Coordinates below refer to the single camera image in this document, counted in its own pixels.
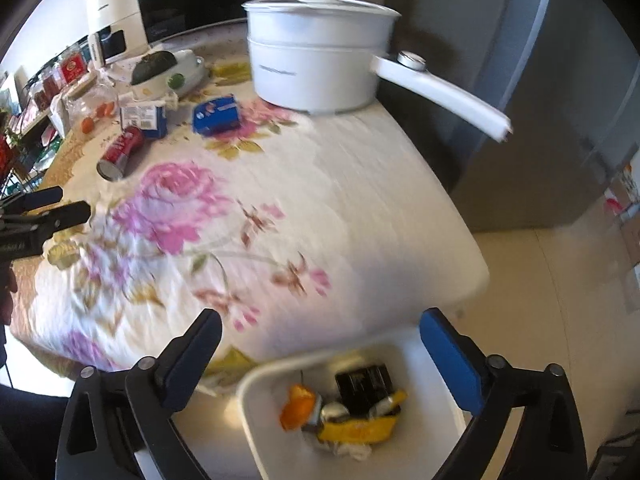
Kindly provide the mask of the white electric cooking pot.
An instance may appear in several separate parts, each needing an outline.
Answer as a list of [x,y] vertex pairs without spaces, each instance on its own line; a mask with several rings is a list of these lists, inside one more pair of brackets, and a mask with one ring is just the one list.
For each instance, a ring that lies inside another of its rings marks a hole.
[[508,116],[430,73],[420,55],[387,54],[399,13],[361,0],[252,0],[247,44],[254,89],[264,101],[309,114],[359,110],[386,80],[463,119],[497,142]]

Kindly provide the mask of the dark green squash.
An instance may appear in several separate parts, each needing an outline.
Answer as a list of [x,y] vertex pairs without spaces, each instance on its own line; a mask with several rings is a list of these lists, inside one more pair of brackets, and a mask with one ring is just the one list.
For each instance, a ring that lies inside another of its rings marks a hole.
[[161,50],[145,55],[131,73],[130,84],[136,86],[145,81],[166,72],[178,63],[175,55],[169,51]]

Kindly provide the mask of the red labelled jar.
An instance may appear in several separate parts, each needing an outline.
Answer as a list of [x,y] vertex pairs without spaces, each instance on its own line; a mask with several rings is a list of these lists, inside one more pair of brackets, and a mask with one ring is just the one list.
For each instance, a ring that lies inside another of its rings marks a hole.
[[87,73],[87,64],[80,51],[63,53],[58,58],[58,65],[66,84],[72,84]]

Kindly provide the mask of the clear glass jar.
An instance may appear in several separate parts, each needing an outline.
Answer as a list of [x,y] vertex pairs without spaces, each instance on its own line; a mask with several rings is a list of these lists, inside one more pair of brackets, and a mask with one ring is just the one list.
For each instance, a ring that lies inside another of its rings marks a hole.
[[[102,103],[115,103],[112,116],[96,118],[96,108]],[[110,82],[99,73],[91,72],[76,81],[63,96],[70,126],[81,131],[80,124],[86,117],[94,120],[94,128],[101,119],[112,119],[118,112],[118,95]]]

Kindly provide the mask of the grey refrigerator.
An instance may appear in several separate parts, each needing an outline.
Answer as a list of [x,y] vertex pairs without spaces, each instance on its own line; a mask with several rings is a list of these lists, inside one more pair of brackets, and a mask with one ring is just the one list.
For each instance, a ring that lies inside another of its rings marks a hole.
[[378,90],[470,230],[570,224],[638,148],[639,47],[604,0],[385,1],[401,15],[394,51],[511,119],[498,143],[396,84]]

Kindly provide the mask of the yellow snack bag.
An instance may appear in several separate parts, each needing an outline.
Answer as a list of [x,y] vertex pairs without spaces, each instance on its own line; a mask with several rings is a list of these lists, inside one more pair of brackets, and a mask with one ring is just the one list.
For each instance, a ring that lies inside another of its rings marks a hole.
[[408,393],[399,389],[376,402],[364,417],[351,417],[344,422],[325,422],[317,434],[321,442],[347,444],[379,444],[387,441],[398,422],[401,404]]

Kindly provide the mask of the orange tomato left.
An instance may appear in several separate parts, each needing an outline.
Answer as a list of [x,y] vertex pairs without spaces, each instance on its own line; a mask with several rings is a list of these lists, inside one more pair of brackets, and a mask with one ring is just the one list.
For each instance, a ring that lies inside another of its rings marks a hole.
[[85,134],[92,133],[94,130],[94,120],[91,117],[86,117],[80,124],[81,131]]

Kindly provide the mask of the white kitchen appliance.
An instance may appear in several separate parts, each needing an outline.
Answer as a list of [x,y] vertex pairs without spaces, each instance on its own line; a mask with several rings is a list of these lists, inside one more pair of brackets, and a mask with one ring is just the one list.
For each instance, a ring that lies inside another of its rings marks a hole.
[[95,66],[104,67],[148,50],[138,0],[87,0],[88,45]]

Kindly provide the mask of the black snack packet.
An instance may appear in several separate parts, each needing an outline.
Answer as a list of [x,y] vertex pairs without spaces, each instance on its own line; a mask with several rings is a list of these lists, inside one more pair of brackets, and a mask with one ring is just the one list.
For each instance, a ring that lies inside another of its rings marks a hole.
[[334,378],[341,404],[356,418],[366,418],[375,404],[395,391],[390,373],[382,363],[346,370]]

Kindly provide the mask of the floral tablecloth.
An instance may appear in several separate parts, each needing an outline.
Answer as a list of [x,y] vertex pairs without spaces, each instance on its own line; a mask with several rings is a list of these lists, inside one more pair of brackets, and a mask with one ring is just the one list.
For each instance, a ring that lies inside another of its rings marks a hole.
[[[124,370],[212,308],[224,338],[200,389],[220,396],[257,364],[412,322],[487,284],[456,206],[387,110],[264,102],[245,37],[233,25],[171,43],[204,58],[205,79],[122,180],[96,171],[116,118],[58,150],[43,182],[91,216],[15,263],[10,326],[55,373]],[[239,128],[195,133],[194,107],[228,94]]]

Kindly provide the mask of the red cartoon drink can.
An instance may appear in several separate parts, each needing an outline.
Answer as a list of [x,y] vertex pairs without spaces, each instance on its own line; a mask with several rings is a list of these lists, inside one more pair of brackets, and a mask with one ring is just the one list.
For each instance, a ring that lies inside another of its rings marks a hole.
[[122,130],[96,163],[96,171],[107,181],[122,180],[129,159],[144,143],[143,132],[135,126]]

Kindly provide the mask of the white tissue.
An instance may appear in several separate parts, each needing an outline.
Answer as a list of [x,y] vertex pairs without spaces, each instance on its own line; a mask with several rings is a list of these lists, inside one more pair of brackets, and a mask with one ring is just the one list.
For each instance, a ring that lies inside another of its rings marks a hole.
[[367,460],[372,448],[368,444],[334,442],[330,444],[330,450],[336,457],[349,457],[356,462]]

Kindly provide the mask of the white trash bin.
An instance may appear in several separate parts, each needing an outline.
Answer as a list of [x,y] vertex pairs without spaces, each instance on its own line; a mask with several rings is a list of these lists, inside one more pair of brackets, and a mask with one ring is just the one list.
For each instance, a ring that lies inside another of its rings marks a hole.
[[[344,405],[356,422],[365,422],[375,398],[346,400],[336,378],[373,365],[385,367],[390,388],[408,398],[398,406],[390,437],[372,445],[364,460],[335,454],[318,439],[322,411],[314,412],[309,429],[283,429],[280,415],[297,385],[332,414]],[[245,435],[265,479],[431,479],[465,430],[463,413],[414,326],[262,365],[242,380],[238,396]]]

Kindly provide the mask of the blue almond milk carton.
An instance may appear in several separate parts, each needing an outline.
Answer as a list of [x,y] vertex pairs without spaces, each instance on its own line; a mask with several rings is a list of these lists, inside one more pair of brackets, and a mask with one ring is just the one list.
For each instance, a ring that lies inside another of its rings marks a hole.
[[232,94],[198,104],[193,109],[192,129],[200,136],[214,136],[239,128],[238,102]]

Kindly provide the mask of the light blue white carton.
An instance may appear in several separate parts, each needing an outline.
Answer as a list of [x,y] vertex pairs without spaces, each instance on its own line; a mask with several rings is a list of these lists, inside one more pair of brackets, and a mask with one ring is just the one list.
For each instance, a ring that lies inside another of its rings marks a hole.
[[163,139],[168,131],[164,101],[129,102],[120,107],[123,129],[138,128],[147,139]]

